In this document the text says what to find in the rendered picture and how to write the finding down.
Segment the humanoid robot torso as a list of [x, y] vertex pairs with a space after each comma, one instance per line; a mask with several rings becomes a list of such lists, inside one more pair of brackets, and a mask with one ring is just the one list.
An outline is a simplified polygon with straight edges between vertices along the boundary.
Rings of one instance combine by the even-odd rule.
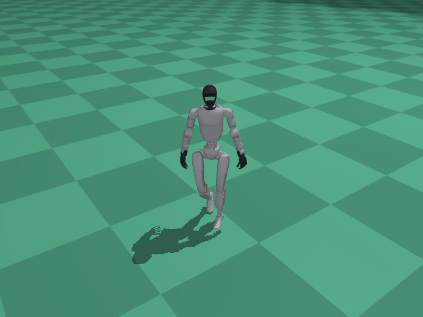
[[[208, 108], [206, 105], [204, 107]], [[222, 106], [214, 105], [214, 110], [206, 110], [202, 105], [198, 110], [198, 122], [200, 127], [200, 134], [204, 141], [204, 158], [205, 159], [218, 159], [219, 145], [217, 141], [223, 133], [223, 111]]]

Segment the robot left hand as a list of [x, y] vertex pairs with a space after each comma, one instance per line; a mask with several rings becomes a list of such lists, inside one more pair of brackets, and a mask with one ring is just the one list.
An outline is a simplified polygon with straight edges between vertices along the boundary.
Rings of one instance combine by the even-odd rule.
[[239, 152], [239, 151], [237, 151], [237, 154], [238, 154], [238, 157], [239, 157], [239, 163], [238, 163], [237, 167], [241, 164], [241, 167], [239, 168], [239, 169], [241, 169], [241, 168], [243, 168], [244, 166], [246, 166], [246, 164], [247, 164], [247, 159], [246, 159], [246, 157], [245, 157], [245, 154], [244, 154], [244, 153], [241, 155], [241, 154], [240, 154], [240, 152]]

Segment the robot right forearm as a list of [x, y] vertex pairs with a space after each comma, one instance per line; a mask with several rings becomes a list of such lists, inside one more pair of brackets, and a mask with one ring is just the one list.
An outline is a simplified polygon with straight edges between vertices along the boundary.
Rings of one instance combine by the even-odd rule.
[[183, 141], [182, 141], [182, 148], [180, 150], [182, 152], [182, 154], [183, 154], [184, 150], [187, 150], [188, 151], [188, 146], [189, 146], [189, 142], [190, 142], [190, 139], [191, 139], [189, 137], [185, 137], [185, 133], [186, 133], [186, 130], [184, 131], [184, 136], [183, 136]]

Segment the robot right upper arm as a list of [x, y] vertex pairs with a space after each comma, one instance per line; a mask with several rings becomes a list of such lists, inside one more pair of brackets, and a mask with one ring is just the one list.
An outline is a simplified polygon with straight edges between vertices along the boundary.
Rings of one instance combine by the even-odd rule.
[[191, 138], [193, 136], [192, 128], [194, 127], [195, 119], [198, 117], [198, 110], [199, 108], [192, 108], [189, 111], [188, 119], [186, 122], [186, 133], [185, 137]]

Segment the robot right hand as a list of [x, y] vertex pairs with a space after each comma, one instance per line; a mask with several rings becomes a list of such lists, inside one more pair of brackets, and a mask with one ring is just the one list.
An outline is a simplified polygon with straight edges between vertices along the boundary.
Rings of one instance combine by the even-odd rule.
[[182, 167], [184, 167], [185, 169], [187, 169], [188, 165], [186, 164], [186, 155], [187, 155], [187, 150], [184, 150], [183, 154], [182, 152], [180, 153], [180, 163], [182, 165]]

